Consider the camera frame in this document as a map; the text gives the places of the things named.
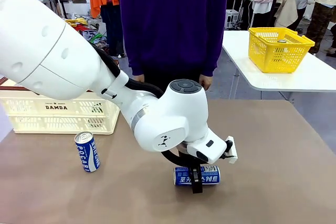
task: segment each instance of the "brown tabletop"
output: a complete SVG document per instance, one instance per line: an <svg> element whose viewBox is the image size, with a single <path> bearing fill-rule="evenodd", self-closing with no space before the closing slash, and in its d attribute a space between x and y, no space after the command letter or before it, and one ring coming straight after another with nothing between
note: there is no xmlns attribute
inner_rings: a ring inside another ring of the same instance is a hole
<svg viewBox="0 0 336 224"><path fill-rule="evenodd" d="M285 101L210 101L209 126L232 135L238 161L193 195L174 165L142 150L122 116L95 136L100 168L81 167L73 135L11 132L0 143L0 222L336 223L336 157Z"/></svg>

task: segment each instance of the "robot logo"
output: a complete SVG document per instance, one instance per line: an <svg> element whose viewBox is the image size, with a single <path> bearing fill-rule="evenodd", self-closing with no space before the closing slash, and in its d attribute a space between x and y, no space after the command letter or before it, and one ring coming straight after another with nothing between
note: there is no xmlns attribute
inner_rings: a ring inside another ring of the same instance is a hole
<svg viewBox="0 0 336 224"><path fill-rule="evenodd" d="M168 139L170 139L170 137L168 137L168 136L161 136L161 138L163 138L163 142L162 142L162 144L158 144L158 146L160 146L160 145L164 145L165 147L167 147L167 144L165 143Z"/></svg>

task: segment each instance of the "camouflage pants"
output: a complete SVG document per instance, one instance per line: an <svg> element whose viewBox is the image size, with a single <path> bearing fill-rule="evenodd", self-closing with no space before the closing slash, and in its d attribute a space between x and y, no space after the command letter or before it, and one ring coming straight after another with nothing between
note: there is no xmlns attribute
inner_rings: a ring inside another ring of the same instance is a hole
<svg viewBox="0 0 336 224"><path fill-rule="evenodd" d="M329 21L332 17L334 8L329 8L319 3L315 3L311 22L306 36L315 42L315 46L310 48L311 54L316 54L320 50L321 41L327 31Z"/></svg>

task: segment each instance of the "upright can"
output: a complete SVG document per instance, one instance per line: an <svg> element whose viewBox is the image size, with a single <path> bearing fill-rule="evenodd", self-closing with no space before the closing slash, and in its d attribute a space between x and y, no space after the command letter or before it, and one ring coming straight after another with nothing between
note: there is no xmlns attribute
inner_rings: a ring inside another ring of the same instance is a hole
<svg viewBox="0 0 336 224"><path fill-rule="evenodd" d="M220 171L218 166L201 166L201 174L203 185L217 185L220 182ZM187 167L174 168L174 184L177 186L191 185Z"/></svg>
<svg viewBox="0 0 336 224"><path fill-rule="evenodd" d="M79 157L82 160L82 165L85 171L92 173L100 166L97 153L96 143L94 142L93 134L88 131L83 131L75 136L75 143Z"/></svg>

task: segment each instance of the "can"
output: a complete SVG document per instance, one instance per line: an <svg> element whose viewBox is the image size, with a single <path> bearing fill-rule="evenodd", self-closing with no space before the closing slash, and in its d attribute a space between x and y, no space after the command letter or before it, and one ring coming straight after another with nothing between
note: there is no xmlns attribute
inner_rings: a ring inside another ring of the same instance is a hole
<svg viewBox="0 0 336 224"><path fill-rule="evenodd" d="M220 182L220 171L218 166L201 166L201 174L203 185L217 185ZM177 186L191 185L187 167L174 168L174 184Z"/></svg>
<svg viewBox="0 0 336 224"><path fill-rule="evenodd" d="M93 134L83 131L75 136L75 143L83 168L86 172L92 173L100 166L96 143Z"/></svg>

